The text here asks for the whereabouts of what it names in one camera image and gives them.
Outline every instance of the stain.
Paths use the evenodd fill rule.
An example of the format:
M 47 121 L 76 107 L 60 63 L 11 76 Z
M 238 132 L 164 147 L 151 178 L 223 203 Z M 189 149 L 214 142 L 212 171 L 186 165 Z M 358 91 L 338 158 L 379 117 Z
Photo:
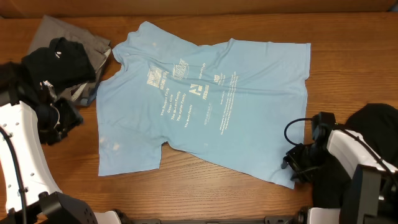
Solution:
M 114 151 L 117 151 L 119 148 L 120 148 L 120 145 L 119 145 L 117 142 L 114 143 L 114 145 L 113 145 L 113 150 L 114 150 Z

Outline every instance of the fabric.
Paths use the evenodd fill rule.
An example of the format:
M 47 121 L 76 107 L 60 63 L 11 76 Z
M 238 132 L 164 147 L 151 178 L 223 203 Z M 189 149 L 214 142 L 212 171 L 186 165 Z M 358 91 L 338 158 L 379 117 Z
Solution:
M 398 167 L 398 110 L 386 104 L 370 103 L 351 115 L 345 126 L 361 133 L 385 161 Z M 313 183 L 313 205 L 341 208 L 351 178 L 333 156 L 318 171 Z
M 144 22 L 98 89 L 99 175 L 157 169 L 161 145 L 293 188 L 284 128 L 305 116 L 310 44 L 197 46 Z M 289 137 L 303 141 L 304 124 Z
M 361 133 L 379 156 L 398 167 L 398 110 L 387 104 L 370 103 L 350 116 L 346 126 Z
M 41 90 L 44 84 L 53 87 L 56 94 L 96 78 L 83 45 L 63 37 L 25 56 L 22 64 L 28 69 L 36 90 Z
M 96 80 L 79 83 L 66 89 L 58 97 L 72 100 L 76 105 L 88 106 L 96 97 L 106 59 L 111 53 L 110 40 L 93 35 L 88 30 L 68 24 L 50 16 L 44 16 L 30 44 L 28 54 L 40 47 L 48 47 L 54 38 L 64 37 L 69 41 L 83 44 L 87 56 L 96 72 Z

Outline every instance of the t-shirt hem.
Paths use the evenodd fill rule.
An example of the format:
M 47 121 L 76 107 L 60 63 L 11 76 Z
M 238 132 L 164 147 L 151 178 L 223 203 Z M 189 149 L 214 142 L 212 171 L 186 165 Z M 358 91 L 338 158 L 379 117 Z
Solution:
M 131 172 L 140 172 L 140 171 L 154 170 L 154 169 L 159 169 L 159 168 L 160 168 L 160 163 L 146 165 L 146 166 L 140 166 L 139 169 L 132 169 L 130 167 L 126 167 L 125 169 L 99 170 L 98 176 L 104 177 L 104 176 L 109 176 L 109 175 L 126 174 L 126 173 L 131 173 Z

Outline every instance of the black cloth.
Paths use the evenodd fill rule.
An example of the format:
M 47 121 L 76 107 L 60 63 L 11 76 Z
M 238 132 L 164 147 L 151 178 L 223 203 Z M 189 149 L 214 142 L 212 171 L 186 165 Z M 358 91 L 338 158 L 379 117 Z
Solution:
M 371 103 L 348 118 L 346 126 L 361 133 L 379 156 L 398 167 L 398 110 L 387 104 Z
M 361 133 L 375 152 L 398 167 L 398 110 L 386 104 L 368 104 L 351 115 L 345 126 Z M 330 156 L 314 178 L 314 207 L 340 208 L 350 183 L 343 166 Z
M 28 69 L 37 90 L 46 83 L 58 94 L 73 85 L 96 79 L 83 44 L 63 37 L 52 39 L 49 47 L 41 47 L 24 57 L 22 64 Z

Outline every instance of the wall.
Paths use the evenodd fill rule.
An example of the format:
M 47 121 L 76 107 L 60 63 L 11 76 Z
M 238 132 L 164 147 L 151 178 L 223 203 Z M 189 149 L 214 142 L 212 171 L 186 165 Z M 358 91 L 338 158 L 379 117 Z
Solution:
M 35 18 L 386 11 L 395 0 L 0 0 L 0 16 Z

